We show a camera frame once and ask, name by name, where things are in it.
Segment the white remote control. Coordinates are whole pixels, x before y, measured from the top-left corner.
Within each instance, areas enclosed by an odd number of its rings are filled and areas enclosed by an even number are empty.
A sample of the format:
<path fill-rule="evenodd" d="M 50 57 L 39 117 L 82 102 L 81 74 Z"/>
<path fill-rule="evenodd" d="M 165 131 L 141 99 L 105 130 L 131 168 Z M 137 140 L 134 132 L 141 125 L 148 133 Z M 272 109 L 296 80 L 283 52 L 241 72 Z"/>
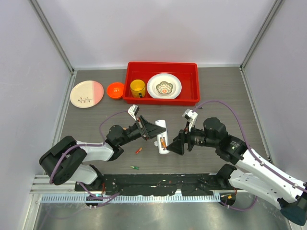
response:
<path fill-rule="evenodd" d="M 154 143 L 155 146 L 158 147 L 158 151 L 162 155 L 168 154 L 170 151 L 168 151 L 166 148 L 168 146 L 168 133 L 166 128 L 166 121 L 165 120 L 157 120 L 155 121 L 155 124 L 165 128 L 165 132 L 157 135 L 157 141 Z"/>

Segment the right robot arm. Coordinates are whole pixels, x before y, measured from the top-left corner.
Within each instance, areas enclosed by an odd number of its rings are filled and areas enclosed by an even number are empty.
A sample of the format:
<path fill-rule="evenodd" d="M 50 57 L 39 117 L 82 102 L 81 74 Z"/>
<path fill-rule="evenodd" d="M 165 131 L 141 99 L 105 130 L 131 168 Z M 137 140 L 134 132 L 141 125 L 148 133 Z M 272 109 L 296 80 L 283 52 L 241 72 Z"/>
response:
<path fill-rule="evenodd" d="M 203 129 L 195 127 L 179 131 L 169 151 L 183 155 L 194 146 L 215 148 L 216 154 L 227 163 L 217 174 L 222 189 L 234 187 L 260 197 L 274 205 L 281 214 L 296 225 L 307 221 L 307 184 L 290 176 L 248 149 L 241 139 L 228 134 L 226 126 L 216 117 L 203 122 Z"/>

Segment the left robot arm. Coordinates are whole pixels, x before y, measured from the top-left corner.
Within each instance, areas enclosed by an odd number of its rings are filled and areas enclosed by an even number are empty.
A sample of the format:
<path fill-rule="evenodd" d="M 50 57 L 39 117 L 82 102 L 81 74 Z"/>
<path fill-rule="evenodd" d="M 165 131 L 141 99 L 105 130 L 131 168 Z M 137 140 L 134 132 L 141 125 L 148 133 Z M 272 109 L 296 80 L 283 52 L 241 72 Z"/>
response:
<path fill-rule="evenodd" d="M 136 139 L 156 138 L 156 144 L 167 154 L 167 128 L 165 120 L 148 122 L 143 116 L 136 118 L 128 128 L 113 125 L 101 143 L 76 141 L 66 136 L 40 159 L 39 164 L 49 176 L 50 184 L 61 185 L 69 180 L 85 184 L 91 191 L 102 185 L 102 175 L 94 166 L 85 165 L 88 161 L 114 161 L 122 153 L 122 146 Z"/>

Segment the patterned small bowl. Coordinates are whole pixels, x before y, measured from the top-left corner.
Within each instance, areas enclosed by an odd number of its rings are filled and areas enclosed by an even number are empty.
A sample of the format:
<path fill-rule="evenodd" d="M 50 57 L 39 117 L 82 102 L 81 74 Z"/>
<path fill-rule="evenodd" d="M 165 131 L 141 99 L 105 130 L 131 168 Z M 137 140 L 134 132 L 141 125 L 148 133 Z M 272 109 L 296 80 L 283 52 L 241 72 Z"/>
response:
<path fill-rule="evenodd" d="M 173 91 L 173 84 L 162 81 L 156 85 L 159 94 L 170 94 Z"/>

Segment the green battery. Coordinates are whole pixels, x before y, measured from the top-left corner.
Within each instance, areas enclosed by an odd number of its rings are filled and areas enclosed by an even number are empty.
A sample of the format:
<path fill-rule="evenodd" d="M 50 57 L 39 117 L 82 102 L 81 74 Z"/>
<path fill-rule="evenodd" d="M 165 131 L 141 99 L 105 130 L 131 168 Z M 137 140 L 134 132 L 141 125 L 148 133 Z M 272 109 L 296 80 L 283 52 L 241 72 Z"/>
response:
<path fill-rule="evenodd" d="M 139 167 L 138 166 L 130 166 L 132 169 L 136 169 L 136 170 L 138 170 L 139 169 Z"/>

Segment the yellow mug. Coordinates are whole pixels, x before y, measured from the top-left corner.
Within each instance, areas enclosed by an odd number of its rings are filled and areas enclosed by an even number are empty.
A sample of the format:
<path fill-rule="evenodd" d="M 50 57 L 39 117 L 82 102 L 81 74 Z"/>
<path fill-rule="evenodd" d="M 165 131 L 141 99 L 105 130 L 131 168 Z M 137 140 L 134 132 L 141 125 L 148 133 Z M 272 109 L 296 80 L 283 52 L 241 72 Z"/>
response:
<path fill-rule="evenodd" d="M 130 91 L 134 98 L 144 98 L 146 94 L 146 84 L 142 80 L 133 80 L 130 84 Z"/>

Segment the white plate in bin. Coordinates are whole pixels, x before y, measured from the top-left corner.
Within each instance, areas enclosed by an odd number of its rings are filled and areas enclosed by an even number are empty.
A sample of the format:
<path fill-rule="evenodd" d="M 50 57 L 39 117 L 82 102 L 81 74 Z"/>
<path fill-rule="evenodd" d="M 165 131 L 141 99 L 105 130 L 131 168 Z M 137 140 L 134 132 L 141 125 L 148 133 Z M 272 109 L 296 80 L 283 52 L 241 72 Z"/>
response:
<path fill-rule="evenodd" d="M 181 91 L 181 81 L 173 74 L 160 73 L 147 82 L 147 92 L 155 99 L 176 99 Z"/>

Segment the orange plastic bowl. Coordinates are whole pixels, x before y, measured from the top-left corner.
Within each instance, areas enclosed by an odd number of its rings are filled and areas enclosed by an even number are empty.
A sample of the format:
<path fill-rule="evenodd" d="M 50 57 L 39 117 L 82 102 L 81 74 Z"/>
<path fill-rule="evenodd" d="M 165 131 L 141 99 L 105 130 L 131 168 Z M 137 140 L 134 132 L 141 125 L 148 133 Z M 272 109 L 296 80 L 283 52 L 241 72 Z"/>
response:
<path fill-rule="evenodd" d="M 107 94 L 112 99 L 122 98 L 124 92 L 124 84 L 121 82 L 114 82 L 107 88 Z"/>

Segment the red plastic bin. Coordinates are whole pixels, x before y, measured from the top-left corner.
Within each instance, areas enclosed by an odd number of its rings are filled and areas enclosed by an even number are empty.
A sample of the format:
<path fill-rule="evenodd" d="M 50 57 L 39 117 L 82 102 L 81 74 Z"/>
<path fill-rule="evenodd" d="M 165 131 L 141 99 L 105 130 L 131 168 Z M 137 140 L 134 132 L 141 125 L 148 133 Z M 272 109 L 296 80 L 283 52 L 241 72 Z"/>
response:
<path fill-rule="evenodd" d="M 144 97 L 133 96 L 134 80 L 144 82 Z M 200 101 L 198 67 L 195 63 L 129 62 L 123 99 L 129 104 L 196 105 Z"/>

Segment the pink and white plate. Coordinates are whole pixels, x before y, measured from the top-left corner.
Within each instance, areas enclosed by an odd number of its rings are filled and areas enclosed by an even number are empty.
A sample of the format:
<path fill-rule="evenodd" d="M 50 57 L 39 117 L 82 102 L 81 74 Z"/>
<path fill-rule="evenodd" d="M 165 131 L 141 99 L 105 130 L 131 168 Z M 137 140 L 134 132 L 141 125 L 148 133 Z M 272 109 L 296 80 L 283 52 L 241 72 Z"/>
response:
<path fill-rule="evenodd" d="M 90 108 L 97 105 L 103 96 L 104 88 L 100 83 L 86 80 L 73 87 L 70 92 L 70 102 L 78 108 Z"/>

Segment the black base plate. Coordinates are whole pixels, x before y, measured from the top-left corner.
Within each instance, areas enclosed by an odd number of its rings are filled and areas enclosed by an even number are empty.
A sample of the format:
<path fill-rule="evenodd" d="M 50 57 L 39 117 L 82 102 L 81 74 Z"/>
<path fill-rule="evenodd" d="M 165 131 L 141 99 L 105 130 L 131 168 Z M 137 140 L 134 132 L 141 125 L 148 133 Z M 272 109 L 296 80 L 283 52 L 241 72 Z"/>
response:
<path fill-rule="evenodd" d="M 121 196 L 173 196 L 179 189 L 183 196 L 212 195 L 213 191 L 235 191 L 222 177 L 208 173 L 186 174 L 104 174 L 84 185 L 89 191 L 119 193 Z"/>

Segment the aluminium front rail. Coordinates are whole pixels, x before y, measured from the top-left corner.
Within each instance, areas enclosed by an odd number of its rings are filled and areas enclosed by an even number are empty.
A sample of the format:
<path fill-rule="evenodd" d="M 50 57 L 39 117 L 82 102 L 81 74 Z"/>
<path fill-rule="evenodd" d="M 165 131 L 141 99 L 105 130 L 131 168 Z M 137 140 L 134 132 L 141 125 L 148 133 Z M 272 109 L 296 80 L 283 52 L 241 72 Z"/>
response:
<path fill-rule="evenodd" d="M 119 195 L 111 200 L 112 203 L 203 203 L 220 202 L 220 194 L 183 196 L 176 193 L 172 196 L 124 196 Z M 41 203 L 103 203 L 106 200 L 97 200 L 87 194 L 45 194 L 42 195 Z"/>

